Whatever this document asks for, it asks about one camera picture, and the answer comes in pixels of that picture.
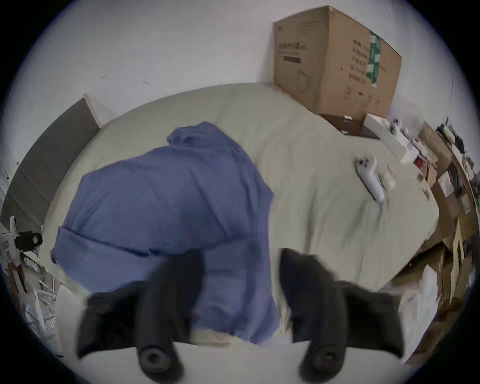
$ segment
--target white vr controller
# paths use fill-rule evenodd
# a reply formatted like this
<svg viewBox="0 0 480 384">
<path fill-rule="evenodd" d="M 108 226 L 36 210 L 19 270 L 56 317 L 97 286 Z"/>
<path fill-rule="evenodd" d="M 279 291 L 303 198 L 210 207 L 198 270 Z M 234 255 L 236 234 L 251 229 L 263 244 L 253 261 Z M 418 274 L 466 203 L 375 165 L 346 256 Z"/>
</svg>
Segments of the white vr controller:
<svg viewBox="0 0 480 384">
<path fill-rule="evenodd" d="M 357 172 L 373 198 L 378 203 L 385 200 L 385 190 L 380 183 L 377 172 L 377 159 L 375 156 L 365 156 L 357 161 Z"/>
</svg>

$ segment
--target bed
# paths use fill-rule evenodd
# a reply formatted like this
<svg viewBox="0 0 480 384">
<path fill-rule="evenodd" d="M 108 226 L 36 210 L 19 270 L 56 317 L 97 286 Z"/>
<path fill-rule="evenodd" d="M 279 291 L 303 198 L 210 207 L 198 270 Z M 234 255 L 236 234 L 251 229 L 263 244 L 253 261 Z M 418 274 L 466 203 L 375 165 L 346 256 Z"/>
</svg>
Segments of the bed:
<svg viewBox="0 0 480 384">
<path fill-rule="evenodd" d="M 281 248 L 314 254 L 338 279 L 379 290 L 436 228 L 438 206 L 413 164 L 401 165 L 378 140 L 343 135 L 271 84 L 234 84 L 163 98 L 103 127 L 50 204 L 39 253 L 43 266 L 71 291 L 87 295 L 50 259 L 82 176 L 165 146 L 175 128 L 202 121 L 237 141 L 275 194 L 269 239 L 274 299 L 281 310 L 276 277 Z M 355 171 L 356 158 L 365 154 L 377 157 L 380 172 L 390 166 L 398 174 L 382 205 Z"/>
</svg>

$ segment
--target gray headboard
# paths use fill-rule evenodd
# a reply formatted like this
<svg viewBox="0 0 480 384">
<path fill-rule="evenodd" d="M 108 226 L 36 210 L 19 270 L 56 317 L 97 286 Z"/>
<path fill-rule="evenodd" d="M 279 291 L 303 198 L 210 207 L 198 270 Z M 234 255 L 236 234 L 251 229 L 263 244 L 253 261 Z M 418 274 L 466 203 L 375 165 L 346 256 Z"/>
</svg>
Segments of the gray headboard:
<svg viewBox="0 0 480 384">
<path fill-rule="evenodd" d="M 0 221 L 19 232 L 40 232 L 50 203 L 77 156 L 99 132 L 85 98 L 56 119 L 30 148 L 8 188 Z"/>
</svg>

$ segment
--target green tape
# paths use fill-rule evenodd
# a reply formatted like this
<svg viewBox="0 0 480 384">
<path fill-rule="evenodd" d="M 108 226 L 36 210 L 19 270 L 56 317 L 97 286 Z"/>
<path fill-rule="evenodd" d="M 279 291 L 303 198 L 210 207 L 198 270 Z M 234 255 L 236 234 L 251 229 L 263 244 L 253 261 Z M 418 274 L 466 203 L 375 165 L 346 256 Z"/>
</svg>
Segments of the green tape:
<svg viewBox="0 0 480 384">
<path fill-rule="evenodd" d="M 367 77 L 372 79 L 372 87 L 377 87 L 378 70 L 380 68 L 380 47 L 382 39 L 370 31 L 370 58 L 367 66 Z"/>
</svg>

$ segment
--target blue shirt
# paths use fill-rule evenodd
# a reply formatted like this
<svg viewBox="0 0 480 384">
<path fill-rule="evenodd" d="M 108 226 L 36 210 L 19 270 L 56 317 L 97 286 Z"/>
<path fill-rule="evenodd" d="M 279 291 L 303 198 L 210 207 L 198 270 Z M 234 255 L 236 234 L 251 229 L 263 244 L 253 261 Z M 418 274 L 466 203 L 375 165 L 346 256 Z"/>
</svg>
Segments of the blue shirt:
<svg viewBox="0 0 480 384">
<path fill-rule="evenodd" d="M 206 277 L 195 328 L 253 343 L 279 318 L 270 282 L 272 191 L 215 125 L 176 129 L 168 147 L 82 178 L 51 257 L 91 292 L 149 278 L 167 257 L 200 249 Z"/>
</svg>

